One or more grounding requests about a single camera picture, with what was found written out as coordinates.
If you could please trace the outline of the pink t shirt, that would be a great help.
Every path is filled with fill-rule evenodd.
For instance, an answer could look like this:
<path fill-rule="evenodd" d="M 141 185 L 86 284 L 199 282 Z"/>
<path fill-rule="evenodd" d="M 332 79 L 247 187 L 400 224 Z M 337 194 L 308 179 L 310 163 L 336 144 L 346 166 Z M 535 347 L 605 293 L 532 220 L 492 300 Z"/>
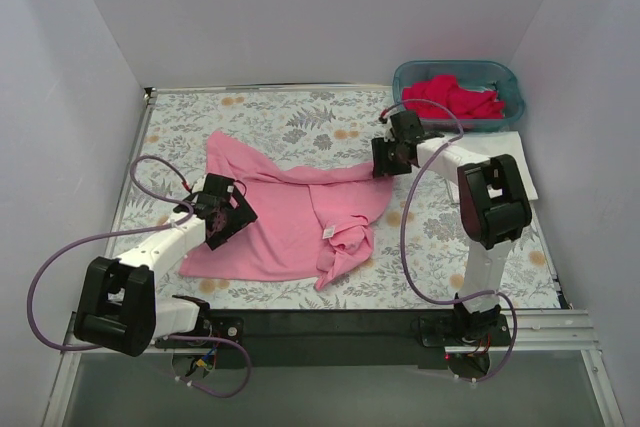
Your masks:
<path fill-rule="evenodd" d="M 282 170 L 220 131 L 207 141 L 206 170 L 242 181 L 257 219 L 216 249 L 201 245 L 191 251 L 179 269 L 184 277 L 313 278 L 321 290 L 371 257 L 372 225 L 393 192 L 392 179 L 374 177 L 371 163 Z"/>

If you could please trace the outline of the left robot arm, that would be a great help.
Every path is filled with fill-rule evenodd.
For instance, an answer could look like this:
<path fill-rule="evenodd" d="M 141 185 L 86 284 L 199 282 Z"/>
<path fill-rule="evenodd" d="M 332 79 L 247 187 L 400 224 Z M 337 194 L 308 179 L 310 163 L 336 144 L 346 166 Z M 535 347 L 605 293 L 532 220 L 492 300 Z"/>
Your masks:
<path fill-rule="evenodd" d="M 87 267 L 73 333 L 82 341 L 138 356 L 173 334 L 205 335 L 209 304 L 190 296 L 156 298 L 156 282 L 200 247 L 222 246 L 257 220 L 239 182 L 208 174 L 171 214 L 166 228 L 113 259 Z"/>

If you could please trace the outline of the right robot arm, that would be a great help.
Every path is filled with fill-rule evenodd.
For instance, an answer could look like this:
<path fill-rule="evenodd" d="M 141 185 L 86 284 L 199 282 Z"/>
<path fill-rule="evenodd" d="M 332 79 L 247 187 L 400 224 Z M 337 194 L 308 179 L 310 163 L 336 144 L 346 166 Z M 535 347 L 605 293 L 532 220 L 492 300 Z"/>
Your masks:
<path fill-rule="evenodd" d="M 424 129 L 416 112 L 387 109 L 379 117 L 385 134 L 371 141 L 375 178 L 418 173 L 410 187 L 400 227 L 400 257 L 411 289 L 423 300 L 452 308 L 452 334 L 462 341 L 483 340 L 499 325 L 499 293 L 507 257 L 532 221 L 531 205 L 515 158 L 489 157 L 457 145 L 463 134 L 445 138 Z M 435 172 L 458 188 L 462 227 L 469 237 L 462 288 L 452 300 L 419 291 L 406 253 L 406 221 L 418 183 Z"/>

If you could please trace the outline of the red t shirt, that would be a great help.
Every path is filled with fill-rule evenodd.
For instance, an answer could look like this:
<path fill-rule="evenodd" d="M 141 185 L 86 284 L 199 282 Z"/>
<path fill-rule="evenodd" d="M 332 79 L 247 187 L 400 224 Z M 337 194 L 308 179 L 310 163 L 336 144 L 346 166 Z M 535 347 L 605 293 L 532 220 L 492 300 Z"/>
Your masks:
<path fill-rule="evenodd" d="M 502 119 L 506 105 L 495 91 L 462 88 L 453 75 L 438 75 L 404 88 L 402 101 L 408 110 L 426 120 L 449 119 L 449 115 L 434 103 L 448 109 L 459 120 Z"/>

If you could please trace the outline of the teal plastic basket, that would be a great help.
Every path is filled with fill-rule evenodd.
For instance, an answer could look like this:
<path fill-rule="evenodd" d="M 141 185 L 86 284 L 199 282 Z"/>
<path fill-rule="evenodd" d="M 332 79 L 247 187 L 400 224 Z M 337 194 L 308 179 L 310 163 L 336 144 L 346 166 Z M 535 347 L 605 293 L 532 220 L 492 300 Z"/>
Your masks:
<path fill-rule="evenodd" d="M 392 81 L 393 98 L 404 106 L 403 89 L 416 82 L 430 80 L 438 75 L 453 75 L 458 84 L 471 91 L 495 91 L 498 99 L 506 103 L 502 119 L 457 119 L 448 109 L 434 103 L 449 115 L 445 120 L 421 119 L 427 128 L 456 130 L 461 124 L 466 131 L 495 132 L 518 120 L 525 110 L 516 76 L 506 66 L 487 60 L 415 60 L 401 64 Z"/>

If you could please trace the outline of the folded white t shirt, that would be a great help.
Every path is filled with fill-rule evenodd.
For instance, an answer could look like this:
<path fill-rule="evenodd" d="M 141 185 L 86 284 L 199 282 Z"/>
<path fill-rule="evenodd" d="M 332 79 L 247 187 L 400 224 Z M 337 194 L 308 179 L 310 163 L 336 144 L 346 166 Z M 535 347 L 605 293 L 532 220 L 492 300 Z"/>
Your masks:
<path fill-rule="evenodd" d="M 501 154 L 511 155 L 518 164 L 528 199 L 536 201 L 539 198 L 518 132 L 467 133 L 454 145 L 488 157 Z"/>

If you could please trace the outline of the floral table cloth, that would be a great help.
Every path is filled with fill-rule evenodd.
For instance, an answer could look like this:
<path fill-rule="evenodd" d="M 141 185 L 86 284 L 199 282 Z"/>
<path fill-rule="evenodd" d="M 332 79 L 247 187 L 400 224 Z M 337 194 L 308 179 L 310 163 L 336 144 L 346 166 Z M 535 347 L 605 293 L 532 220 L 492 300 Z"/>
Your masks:
<path fill-rule="evenodd" d="M 135 153 L 145 156 L 139 185 L 127 186 L 116 211 L 120 237 L 109 251 L 136 244 L 133 230 L 163 223 L 167 197 L 184 195 L 180 179 L 198 179 L 205 167 L 205 145 L 222 131 L 289 169 L 309 165 L 329 169 L 366 162 L 370 141 L 381 134 L 379 113 L 393 102 L 389 89 L 312 89 L 254 91 L 166 91 L 146 114 Z M 400 227 L 412 185 L 399 177 L 392 200 L 375 225 L 372 256 L 323 290 L 311 280 L 245 282 L 200 279 L 170 270 L 157 284 L 161 297 L 191 295 L 215 308 L 249 309 L 401 309 L 431 303 L 414 292 L 400 257 Z M 410 204 L 406 253 L 411 278 L 431 299 L 454 295 L 462 285 L 467 238 L 447 183 L 425 174 Z"/>

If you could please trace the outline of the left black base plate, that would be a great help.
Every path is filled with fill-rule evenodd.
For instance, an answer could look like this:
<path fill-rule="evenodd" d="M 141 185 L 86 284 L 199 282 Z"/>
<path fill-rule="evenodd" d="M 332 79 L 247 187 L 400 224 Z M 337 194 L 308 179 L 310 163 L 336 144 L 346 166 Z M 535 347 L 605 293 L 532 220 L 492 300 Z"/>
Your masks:
<path fill-rule="evenodd" d="M 193 330 L 178 333 L 178 336 L 195 336 L 198 340 L 158 339 L 154 346 L 162 349 L 203 349 L 215 345 L 214 342 L 201 340 L 201 337 L 218 337 L 236 343 L 242 340 L 244 320 L 232 316 L 205 316 L 200 318 Z"/>

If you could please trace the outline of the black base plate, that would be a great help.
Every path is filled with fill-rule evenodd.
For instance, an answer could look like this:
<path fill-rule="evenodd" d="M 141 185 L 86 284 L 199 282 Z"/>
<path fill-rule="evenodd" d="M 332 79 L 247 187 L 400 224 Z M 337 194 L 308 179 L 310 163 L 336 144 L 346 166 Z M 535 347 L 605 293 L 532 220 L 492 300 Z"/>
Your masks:
<path fill-rule="evenodd" d="M 203 349 L 215 345 L 214 342 L 201 340 L 201 337 L 218 337 L 236 343 L 242 340 L 244 320 L 232 316 L 205 316 L 200 318 L 193 330 L 178 333 L 178 336 L 195 336 L 198 340 L 158 339 L 154 346 L 162 349 Z"/>
<path fill-rule="evenodd" d="M 504 315 L 494 322 L 465 323 L 452 310 L 427 311 L 412 326 L 424 347 L 477 347 L 486 342 L 506 347 L 512 340 Z"/>

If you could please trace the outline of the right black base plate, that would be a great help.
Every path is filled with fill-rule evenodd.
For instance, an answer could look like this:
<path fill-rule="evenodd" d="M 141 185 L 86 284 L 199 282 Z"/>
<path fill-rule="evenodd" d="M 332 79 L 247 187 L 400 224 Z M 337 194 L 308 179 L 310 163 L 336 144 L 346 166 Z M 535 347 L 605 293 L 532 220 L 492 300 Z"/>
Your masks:
<path fill-rule="evenodd" d="M 424 347 L 477 347 L 486 342 L 506 347 L 512 340 L 504 315 L 494 322 L 465 323 L 452 310 L 427 311 L 412 326 Z"/>

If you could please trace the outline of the aluminium frame rail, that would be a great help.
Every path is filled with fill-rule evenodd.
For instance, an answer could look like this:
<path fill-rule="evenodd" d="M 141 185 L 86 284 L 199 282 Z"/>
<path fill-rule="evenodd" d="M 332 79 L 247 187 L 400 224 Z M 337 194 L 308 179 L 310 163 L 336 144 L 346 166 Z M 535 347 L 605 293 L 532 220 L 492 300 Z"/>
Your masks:
<path fill-rule="evenodd" d="M 621 426 L 587 314 L 505 315 L 506 347 L 424 347 L 438 310 L 228 310 L 239 343 L 64 358 L 49 426 Z"/>

